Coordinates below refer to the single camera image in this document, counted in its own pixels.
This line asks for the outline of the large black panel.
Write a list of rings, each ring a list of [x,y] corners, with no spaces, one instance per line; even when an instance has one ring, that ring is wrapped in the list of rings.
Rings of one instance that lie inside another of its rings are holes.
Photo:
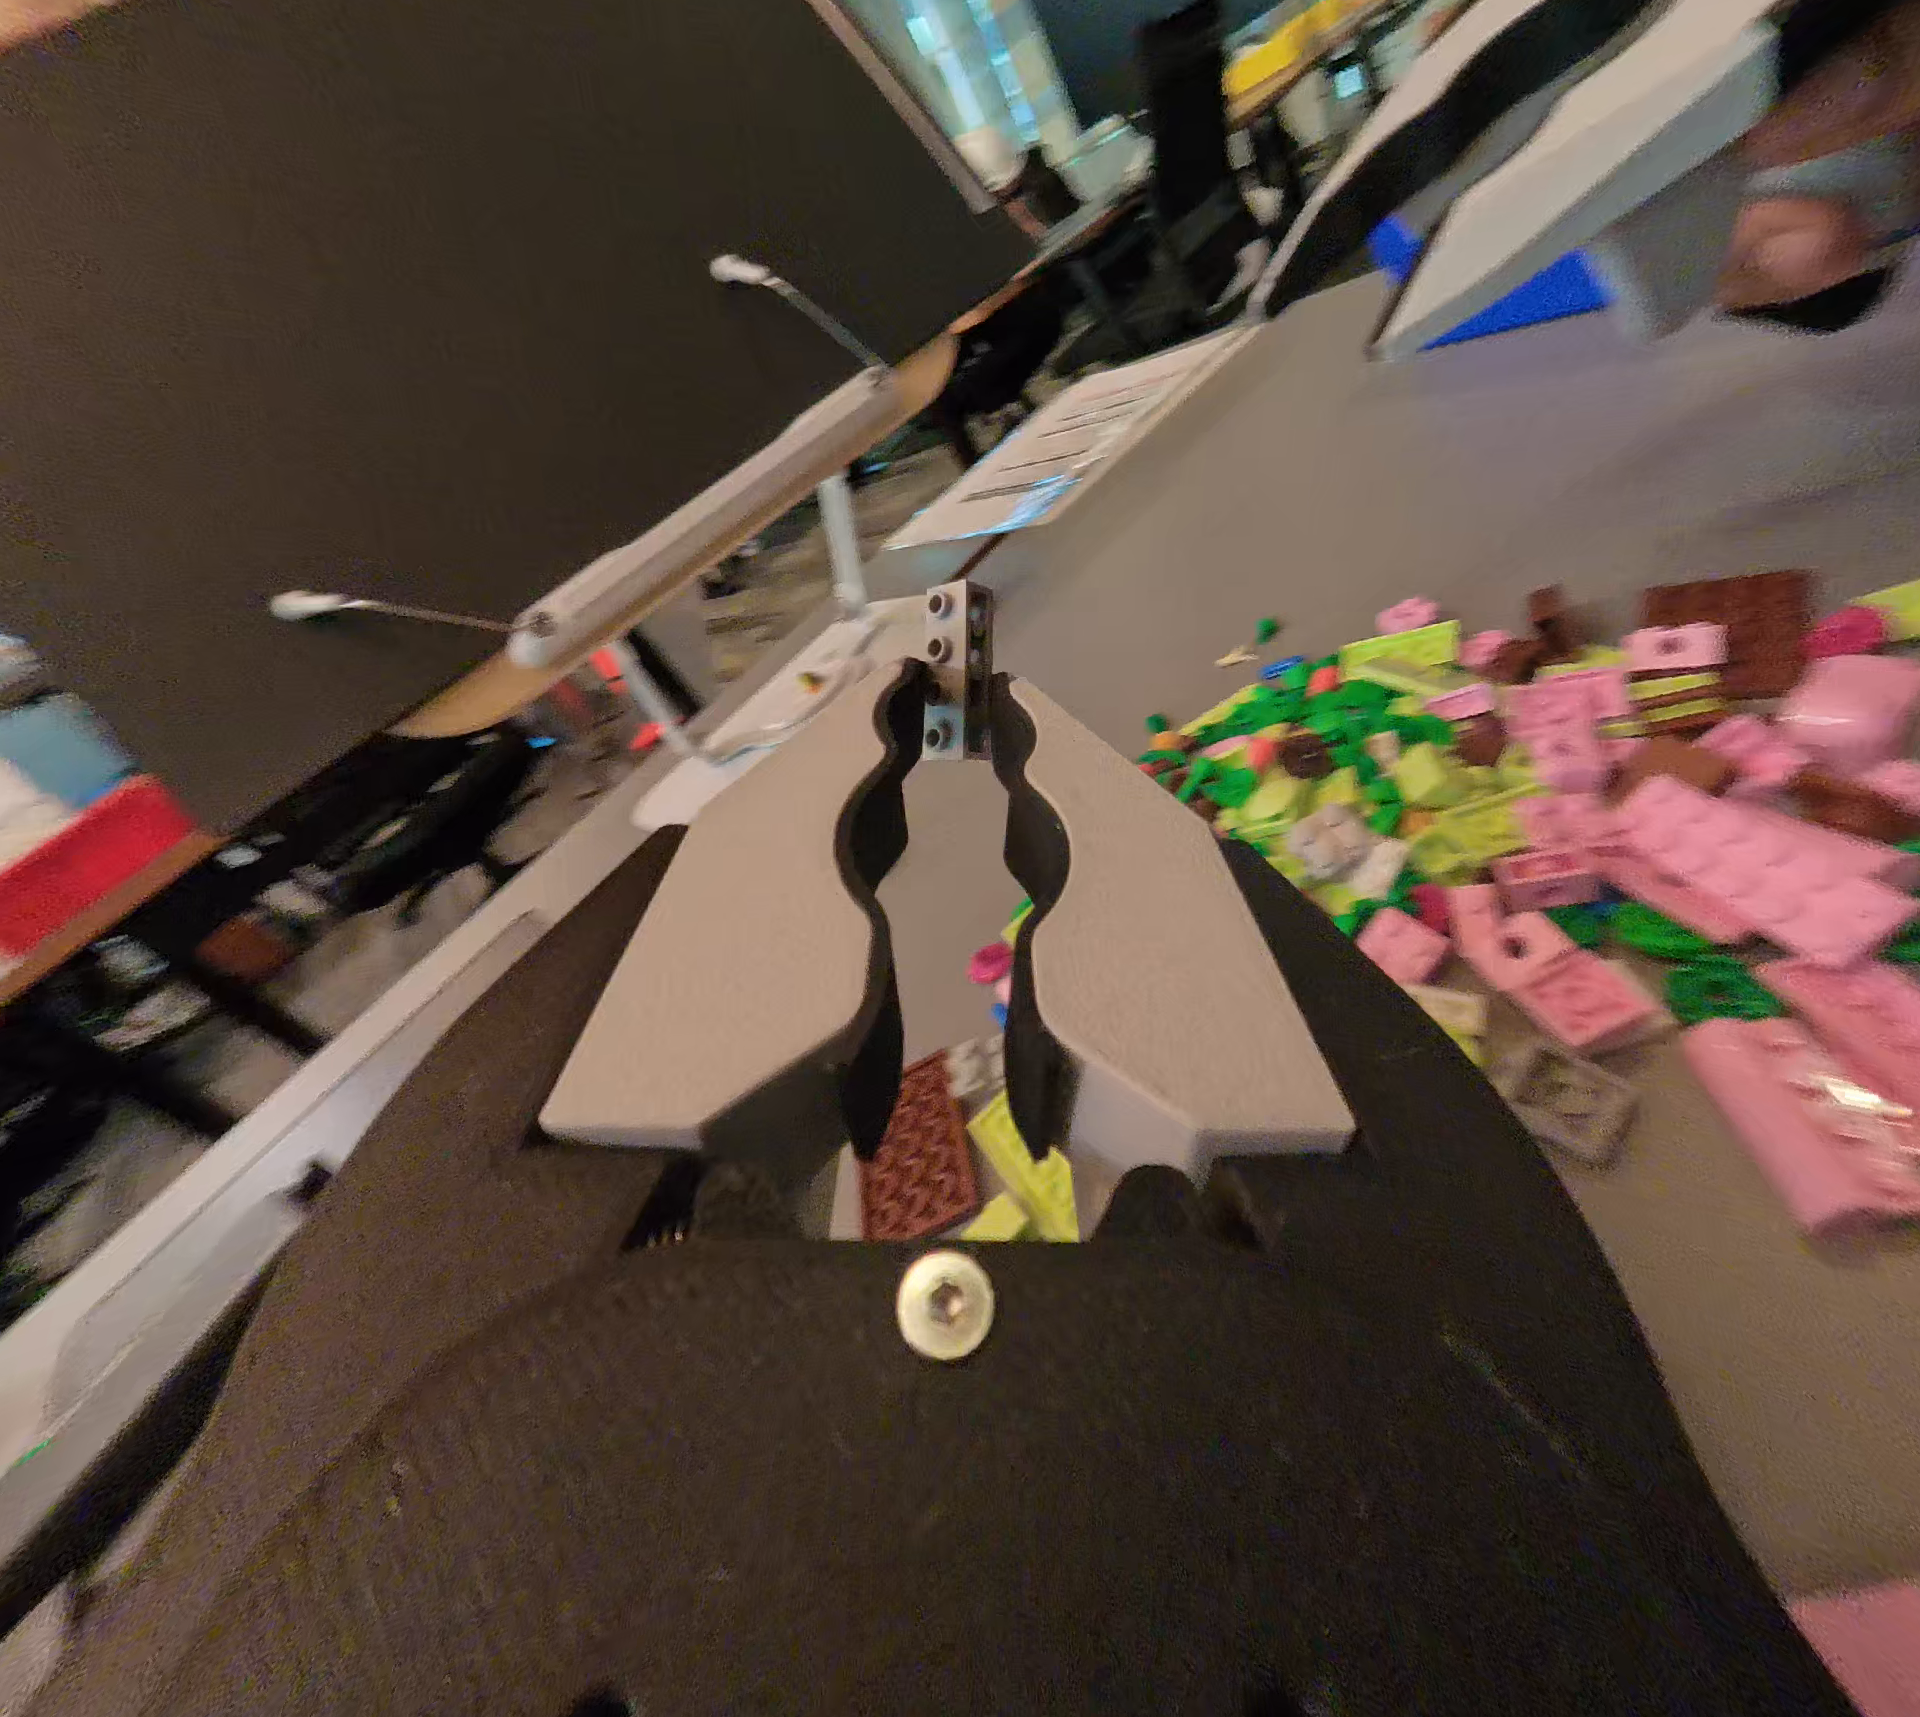
[[[204,832],[1028,259],[817,0],[121,0],[3,57],[3,633]]]

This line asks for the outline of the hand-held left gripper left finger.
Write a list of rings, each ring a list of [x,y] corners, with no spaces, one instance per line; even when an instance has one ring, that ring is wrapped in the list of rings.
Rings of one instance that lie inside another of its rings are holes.
[[[673,838],[539,1131],[764,1178],[833,1230],[850,1153],[900,1102],[902,1019],[879,883],[906,848],[920,666],[882,663]]]

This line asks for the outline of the lime smooth tile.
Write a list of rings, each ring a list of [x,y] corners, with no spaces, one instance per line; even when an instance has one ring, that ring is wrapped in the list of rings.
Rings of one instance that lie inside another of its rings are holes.
[[[958,1226],[967,1247],[1076,1247],[1080,1215],[1074,1195],[1074,1167],[1064,1153],[1043,1159],[1016,1156],[1004,1167],[992,1153],[981,1156],[981,1185],[989,1188],[971,1223]]]

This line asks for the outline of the small yellow crate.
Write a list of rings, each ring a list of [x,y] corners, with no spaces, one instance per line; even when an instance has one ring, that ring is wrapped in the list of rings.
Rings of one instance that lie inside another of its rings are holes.
[[[1343,51],[1360,0],[1318,0],[1224,67],[1230,108],[1271,108]]]

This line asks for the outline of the pile of mixed toy bricks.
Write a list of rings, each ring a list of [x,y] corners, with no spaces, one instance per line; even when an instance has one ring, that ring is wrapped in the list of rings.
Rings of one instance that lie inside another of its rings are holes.
[[[1613,642],[1386,607],[1148,715],[1136,766],[1300,886],[1550,1153],[1606,1167],[1670,1033],[1813,1242],[1920,1208],[1920,591],[1645,588]]]

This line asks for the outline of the person's right hand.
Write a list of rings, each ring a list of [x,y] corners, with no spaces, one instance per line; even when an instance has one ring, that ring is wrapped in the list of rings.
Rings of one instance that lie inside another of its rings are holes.
[[[1746,140],[1748,166],[1793,173],[1917,131],[1917,78],[1892,67],[1839,62],[1802,81]],[[1765,196],[1740,208],[1718,283],[1720,314],[1796,304],[1866,271],[1866,226],[1826,196]]]

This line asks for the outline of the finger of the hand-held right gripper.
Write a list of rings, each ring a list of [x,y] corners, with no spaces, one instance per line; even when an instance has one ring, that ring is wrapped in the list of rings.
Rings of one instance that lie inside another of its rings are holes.
[[[1892,0],[1660,0],[1461,193],[1380,321],[1376,355],[1414,355],[1572,247],[1632,339],[1687,327],[1708,311],[1746,196],[1765,186],[1740,173],[1740,142],[1884,9]]]
[[[1419,247],[1462,186],[1513,156],[1572,68],[1599,67],[1656,0],[1461,0],[1314,186],[1257,283],[1281,314],[1402,221]]]

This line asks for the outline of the black office chair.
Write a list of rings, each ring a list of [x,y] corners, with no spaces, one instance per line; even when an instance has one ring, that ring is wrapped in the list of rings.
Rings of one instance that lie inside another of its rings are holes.
[[[1200,314],[1236,290],[1243,252],[1267,247],[1230,150],[1224,62],[1224,0],[1189,0],[1140,27],[1153,256]]]
[[[514,724],[451,741],[375,737],[240,832],[252,860],[214,866],[214,886],[257,902],[266,886],[319,877],[337,915],[400,909],[414,924],[427,891],[461,871],[487,886],[520,863],[495,852],[500,825],[527,801],[538,741]]]

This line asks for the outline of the blue plastic bin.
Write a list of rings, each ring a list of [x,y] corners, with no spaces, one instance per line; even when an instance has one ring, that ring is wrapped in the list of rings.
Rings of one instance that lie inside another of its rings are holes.
[[[1408,283],[1425,241],[1402,226],[1402,214],[1380,221],[1380,228],[1368,237],[1368,252],[1376,268],[1389,283]],[[1447,350],[1447,347],[1470,347],[1486,339],[1506,339],[1519,332],[1545,321],[1564,321],[1580,314],[1601,314],[1610,304],[1606,290],[1599,287],[1593,264],[1588,252],[1570,252],[1518,290],[1501,293],[1492,304],[1482,314],[1462,317],[1439,339],[1428,339],[1419,350]]]

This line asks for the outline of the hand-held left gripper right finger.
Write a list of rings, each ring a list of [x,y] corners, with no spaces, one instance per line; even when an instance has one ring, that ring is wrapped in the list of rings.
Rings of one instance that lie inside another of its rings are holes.
[[[1004,1102],[1088,1230],[1183,1223],[1242,1159],[1343,1159],[1360,1115],[1230,852],[1031,679],[1004,679],[1004,866],[1028,901]]]

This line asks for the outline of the red bin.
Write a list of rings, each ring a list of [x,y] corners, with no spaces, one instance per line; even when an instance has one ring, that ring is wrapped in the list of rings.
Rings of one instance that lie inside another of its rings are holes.
[[[0,953],[23,959],[112,886],[193,838],[193,824],[154,777],[128,777],[94,796],[57,836],[0,871]]]

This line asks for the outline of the brown rectangular plate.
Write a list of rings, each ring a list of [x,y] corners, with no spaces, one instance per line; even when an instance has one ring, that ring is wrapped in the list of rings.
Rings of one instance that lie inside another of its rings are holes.
[[[852,1159],[852,1179],[868,1247],[940,1237],[976,1215],[981,1179],[947,1054],[902,1071],[887,1135],[872,1159]]]

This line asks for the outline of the printed paper sheet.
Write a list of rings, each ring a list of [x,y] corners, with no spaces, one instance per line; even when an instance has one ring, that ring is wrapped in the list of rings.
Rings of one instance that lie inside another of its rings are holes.
[[[1097,372],[1014,428],[947,492],[921,505],[882,550],[971,547],[1042,530],[1101,486],[1148,437],[1200,389],[1257,330],[1236,321],[1163,355]]]

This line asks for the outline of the pink rounded tile block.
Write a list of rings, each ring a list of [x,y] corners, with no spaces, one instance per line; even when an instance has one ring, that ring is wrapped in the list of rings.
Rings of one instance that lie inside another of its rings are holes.
[[[1863,1717],[1920,1714],[1920,1585],[1790,1601],[1807,1645]]]

